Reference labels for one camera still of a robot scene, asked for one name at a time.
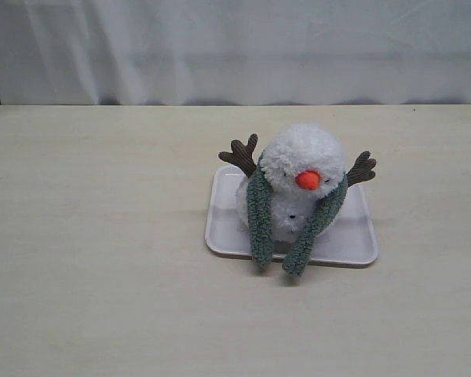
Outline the green fuzzy scarf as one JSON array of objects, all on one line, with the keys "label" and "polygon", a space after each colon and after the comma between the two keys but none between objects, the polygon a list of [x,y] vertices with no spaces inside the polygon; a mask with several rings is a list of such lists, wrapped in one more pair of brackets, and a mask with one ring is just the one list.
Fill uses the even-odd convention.
[{"label": "green fuzzy scarf", "polygon": [[263,154],[246,181],[244,204],[250,254],[259,269],[273,258],[275,243],[290,243],[283,270],[301,276],[315,239],[334,222],[345,202],[349,174],[344,167],[278,167]]}]

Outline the white plush snowman toy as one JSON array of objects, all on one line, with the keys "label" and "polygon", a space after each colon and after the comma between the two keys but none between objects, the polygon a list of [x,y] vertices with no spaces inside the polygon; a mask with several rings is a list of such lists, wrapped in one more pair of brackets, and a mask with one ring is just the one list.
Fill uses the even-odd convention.
[{"label": "white plush snowman toy", "polygon": [[247,141],[233,140],[228,151],[219,152],[221,161],[239,168],[244,178],[236,190],[236,203],[241,221],[246,226],[246,210],[244,193],[246,181],[251,177],[256,164],[265,154],[270,161],[278,167],[289,170],[301,170],[303,167],[344,167],[349,174],[349,187],[361,182],[369,181],[375,177],[376,159],[369,151],[361,152],[354,164],[345,166],[344,153],[340,143],[334,136],[311,123],[298,123],[281,130],[262,150],[258,157],[254,156],[258,136],[251,134]]}]

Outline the white backdrop curtain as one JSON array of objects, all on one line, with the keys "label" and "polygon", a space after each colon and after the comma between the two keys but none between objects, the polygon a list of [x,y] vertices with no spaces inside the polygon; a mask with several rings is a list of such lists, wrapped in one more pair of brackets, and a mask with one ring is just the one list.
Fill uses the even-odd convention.
[{"label": "white backdrop curtain", "polygon": [[471,1],[0,1],[0,104],[471,104]]}]

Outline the white rectangular plastic tray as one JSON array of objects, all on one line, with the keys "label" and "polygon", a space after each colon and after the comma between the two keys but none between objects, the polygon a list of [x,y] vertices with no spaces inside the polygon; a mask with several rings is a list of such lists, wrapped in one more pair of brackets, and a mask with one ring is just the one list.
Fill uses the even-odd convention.
[{"label": "white rectangular plastic tray", "polygon": [[[205,242],[223,258],[251,258],[249,233],[236,210],[236,189],[243,178],[243,172],[232,166],[220,167],[213,177]],[[354,185],[349,188],[337,218],[316,238],[309,263],[364,268],[375,262],[378,255],[364,187]]]}]

